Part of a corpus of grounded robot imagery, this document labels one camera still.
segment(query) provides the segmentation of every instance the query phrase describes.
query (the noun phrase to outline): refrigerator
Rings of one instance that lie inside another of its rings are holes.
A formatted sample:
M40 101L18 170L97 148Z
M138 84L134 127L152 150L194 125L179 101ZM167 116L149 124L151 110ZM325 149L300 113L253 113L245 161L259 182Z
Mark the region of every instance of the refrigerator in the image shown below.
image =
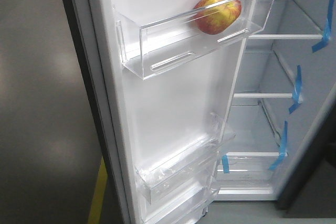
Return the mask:
M334 0L199 1L63 0L124 223L286 208L332 131ZM238 18L201 31L227 5Z

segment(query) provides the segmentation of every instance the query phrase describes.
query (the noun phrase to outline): lower door bin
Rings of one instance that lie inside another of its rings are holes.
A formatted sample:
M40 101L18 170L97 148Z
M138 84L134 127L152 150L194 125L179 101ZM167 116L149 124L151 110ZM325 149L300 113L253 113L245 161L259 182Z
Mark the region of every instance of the lower door bin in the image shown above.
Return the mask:
M199 141L153 170L137 170L137 186L150 204L177 189L202 170L215 165L222 145L234 135Z
M143 219L144 224L175 224L175 223L196 223L188 220L188 215L199 210L201 207L205 208L216 197L219 192L219 185L214 177L208 174L201 173L200 176L206 180L195 182L190 185L189 190L181 193L173 200L165 203L161 202L161 206L157 206L158 210L152 212Z

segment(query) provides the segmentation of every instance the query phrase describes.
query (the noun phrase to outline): glass shelf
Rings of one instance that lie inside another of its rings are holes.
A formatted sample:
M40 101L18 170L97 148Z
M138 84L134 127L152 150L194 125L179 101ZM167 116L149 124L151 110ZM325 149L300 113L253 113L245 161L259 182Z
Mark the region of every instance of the glass shelf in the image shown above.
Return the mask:
M114 10L122 64L143 80L164 73L262 31L273 1L223 0L144 24ZM241 14L223 32L209 35L197 28L196 19L233 3L240 3Z
M273 171L268 168L278 158L277 152L229 152L226 154L228 160L229 173L224 173L220 176L221 180L232 181L251 181L263 180L269 181Z

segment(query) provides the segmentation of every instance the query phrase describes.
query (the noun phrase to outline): door shelf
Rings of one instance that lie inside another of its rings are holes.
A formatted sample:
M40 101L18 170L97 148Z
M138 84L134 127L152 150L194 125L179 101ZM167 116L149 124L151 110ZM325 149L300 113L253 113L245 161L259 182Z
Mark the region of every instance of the door shelf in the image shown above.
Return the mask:
M224 138L220 141L218 138L198 141L151 171L137 170L139 191L150 204L153 204L199 171L206 169L210 172L221 157L222 145L226 141L228 140Z
M187 182L184 182L172 192L167 193L161 199L150 204L143 195L139 195L140 211L143 222L155 223L170 214L176 207L181 205L186 200L192 198L199 193L203 188L211 188L214 183L214 176L217 173L214 170L214 165L195 174Z
M273 1L223 0L151 20L127 17L115 9L122 64L143 80L166 72L262 31ZM240 5L241 14L223 32L209 35L197 28L195 20L227 5Z
M193 184L189 189L175 200L169 202L164 209L157 214L150 216L144 224L176 224L189 223L186 220L192 219L192 214L202 212L202 209L209 205L219 192L219 184L214 177L208 173L199 176L198 183Z

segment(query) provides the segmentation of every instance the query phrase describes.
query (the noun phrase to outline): apple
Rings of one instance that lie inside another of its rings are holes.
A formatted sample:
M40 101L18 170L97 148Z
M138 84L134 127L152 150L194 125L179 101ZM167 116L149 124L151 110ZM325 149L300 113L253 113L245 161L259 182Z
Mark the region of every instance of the apple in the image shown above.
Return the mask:
M222 0L201 0L194 9L211 5ZM195 15L197 27L206 34L219 34L231 25L240 15L242 5L239 0L233 0L203 10Z

